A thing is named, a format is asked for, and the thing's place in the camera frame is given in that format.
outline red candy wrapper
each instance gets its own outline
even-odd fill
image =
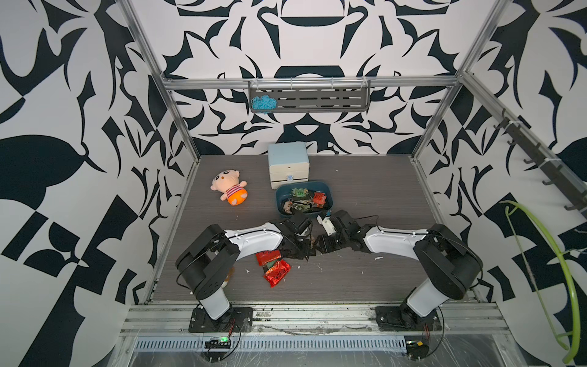
[[[269,281],[269,284],[271,284],[271,288],[273,288],[285,277],[285,274],[287,274],[291,268],[292,266],[285,262],[285,260],[279,260],[265,273],[264,277]]]
[[[277,260],[281,257],[279,250],[275,251],[263,251],[257,253],[257,261],[260,266],[267,264],[270,261]]]

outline brown plush toy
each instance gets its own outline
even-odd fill
[[[228,199],[228,203],[232,206],[239,205],[245,201],[248,196],[247,191],[244,189],[247,182],[238,182],[238,176],[240,175],[241,174],[235,170],[223,171],[212,180],[212,186],[210,186],[210,188],[222,193],[220,200],[224,201]]]

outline aluminum frame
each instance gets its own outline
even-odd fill
[[[180,223],[181,215],[185,208],[185,204],[187,202],[187,198],[190,195],[191,186],[194,184],[195,174],[198,171],[199,162],[194,160],[194,163],[191,166],[190,172],[187,175],[187,180],[185,182],[184,191],[181,194],[180,202],[177,204],[176,211],[173,214],[173,221],[171,222],[171,227],[169,228],[169,232],[167,233],[167,238],[163,244],[163,248],[161,249],[161,253],[157,257],[157,261],[155,266],[153,267],[153,273],[147,284],[145,285],[145,293],[141,298],[142,304],[148,304],[151,301],[151,296],[155,291],[157,281],[161,276],[161,272],[163,271],[163,266],[165,265],[165,259],[167,258],[167,254],[169,253],[169,249],[171,248],[171,243],[173,242],[173,238],[176,235],[177,226]]]
[[[391,304],[320,304],[320,303],[233,303],[235,307],[252,307],[251,335],[287,335],[289,332],[322,333],[336,332],[339,335],[420,335],[417,331],[379,331],[375,318],[377,306],[399,306]],[[189,333],[192,311],[198,304],[151,304],[130,308],[122,326],[120,336],[201,336]],[[510,335],[497,304],[477,301],[446,302],[441,306],[446,324],[445,334],[490,334]]]
[[[130,0],[116,0],[116,2],[119,4],[124,20],[129,26],[130,35],[137,44],[139,52],[141,55],[143,55],[145,64],[147,65],[149,73],[151,74],[151,77],[157,86],[159,94],[161,94],[163,103],[165,103],[167,110],[171,113],[171,117],[177,126],[177,131],[179,131],[181,134],[181,138],[185,144],[186,149],[190,152],[194,160],[200,160],[200,153],[195,147],[195,143],[190,136],[190,132],[187,130],[187,124],[185,123],[179,109],[177,108],[177,103],[171,95],[172,92],[168,91],[163,84],[163,80],[160,74],[161,71],[159,70],[157,61],[155,60],[153,49],[151,48],[149,41],[145,36],[144,29],[141,26],[139,17],[137,16],[137,12],[134,9],[133,4],[131,4]]]
[[[457,82],[453,75],[435,76],[368,76],[332,78],[256,78],[256,79],[163,79],[167,90],[178,89],[247,89],[249,82],[260,89],[295,88],[359,88],[403,86],[452,86]]]
[[[510,121],[518,121],[517,116],[501,103],[476,76],[470,72],[464,72],[458,76],[458,81],[481,102],[483,107],[487,109],[487,112],[491,113],[497,122],[502,121],[504,118]]]
[[[485,47],[487,42],[489,42],[491,36],[493,36],[493,33],[495,33],[497,25],[500,22],[500,19],[502,18],[505,10],[512,1],[513,0],[496,0],[496,2],[493,4],[493,7],[487,15],[487,18],[481,25],[481,28],[479,29],[479,32],[477,33],[477,36],[475,37],[475,40],[473,41],[471,48],[467,52],[467,56],[465,56],[465,59],[463,60],[461,67],[457,70],[457,83],[444,95],[444,98],[442,99],[440,104],[438,104],[438,108],[434,112],[434,115],[428,122],[428,125],[426,125],[426,129],[422,134],[422,137],[416,144],[416,147],[412,152],[412,156],[414,158],[418,159],[418,157],[421,156],[422,151],[428,146],[428,143],[432,139],[432,135],[436,131],[436,128],[438,128],[438,126],[442,122],[444,114],[446,113],[450,105],[453,104],[454,99],[461,90],[463,84],[459,80],[459,76],[471,70],[473,65],[475,65],[477,59],[483,51],[483,48]]]
[[[136,12],[132,7],[130,0],[116,0],[123,10],[123,15],[127,19],[129,29],[133,38],[139,45],[141,53],[144,55],[147,66],[151,75],[156,82],[168,109],[171,111],[174,121],[181,132],[182,138],[190,152],[193,153],[195,162],[188,176],[186,190],[191,188],[191,183],[197,171],[198,160],[200,158],[197,149],[187,131],[183,118],[177,105],[170,95],[171,91],[179,89],[246,89],[251,79],[165,79],[161,74],[157,62],[153,57],[149,43],[144,36],[143,28],[137,19]],[[258,83],[259,87],[288,88],[292,85],[295,87],[359,87],[365,83],[365,80],[371,82],[371,87],[393,87],[393,86],[447,86],[449,91],[443,97],[435,111],[434,117],[430,120],[426,130],[420,139],[416,149],[413,152],[412,163],[416,169],[419,182],[424,190],[427,201],[434,214],[435,219],[442,223],[442,213],[436,205],[436,201],[426,183],[426,175],[421,169],[418,157],[421,151],[428,145],[433,133],[442,121],[444,113],[452,104],[465,80],[463,77],[468,72],[479,57],[483,47],[490,39],[491,35],[497,28],[497,24],[505,8],[512,0],[497,0],[483,23],[481,30],[470,50],[457,76],[397,76],[397,77],[369,77],[369,78],[290,78],[288,79],[252,79]],[[165,335],[181,336],[187,334],[190,322],[191,311],[197,306],[195,300],[191,301],[150,301],[151,294],[156,287],[156,280],[160,276],[164,260],[169,251],[170,244],[173,240],[177,224],[179,223],[181,212],[185,205],[187,192],[182,196],[182,201],[178,205],[175,218],[170,233],[168,235],[165,247],[163,248],[156,268],[153,272],[153,279],[148,284],[148,291],[144,296],[143,302],[147,305],[138,305],[131,307],[119,340],[114,348],[113,355],[109,361],[110,366],[127,366],[130,363],[132,352],[138,336],[146,335]],[[519,349],[516,347],[513,337],[497,305],[477,303],[478,301],[468,302],[446,302],[442,305],[444,315],[450,329],[446,329],[447,334],[490,334],[493,335],[499,352],[504,360],[505,366],[525,365]],[[380,334],[376,329],[376,322],[373,319],[375,315],[374,308],[384,304],[286,304],[273,303],[262,304],[259,302],[242,302],[233,303],[235,306],[253,307],[255,317],[253,324],[254,333],[258,335],[286,335],[286,333],[275,330],[287,330],[287,328],[298,331],[312,330],[319,331],[323,329],[324,320],[329,320],[328,326],[340,325],[341,329],[337,333],[344,334],[344,325],[362,325],[365,327],[365,334]],[[352,334],[357,334],[358,330],[352,330]],[[397,332],[394,334],[408,335],[409,332]]]

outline blue yarn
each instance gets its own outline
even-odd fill
[[[251,104],[254,110],[274,110],[277,108],[277,100],[269,96],[255,97]]]

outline gray wooden floor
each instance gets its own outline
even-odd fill
[[[249,196],[232,207],[210,190],[221,171],[237,169],[247,181]],[[310,180],[325,182],[332,192],[333,210],[355,218],[379,215],[388,228],[422,229],[434,223],[414,168],[407,156],[311,156]],[[224,229],[256,227],[278,220],[275,190],[269,184],[267,156],[203,156],[185,210],[171,245],[153,299],[193,300],[176,285],[177,257],[210,224]],[[374,223],[374,218],[359,221]],[[323,233],[315,222],[313,235]],[[286,260],[289,274],[275,288],[263,277],[255,256],[239,260],[225,288],[231,301],[401,301],[426,275],[418,261],[390,254],[365,254],[351,249]]]

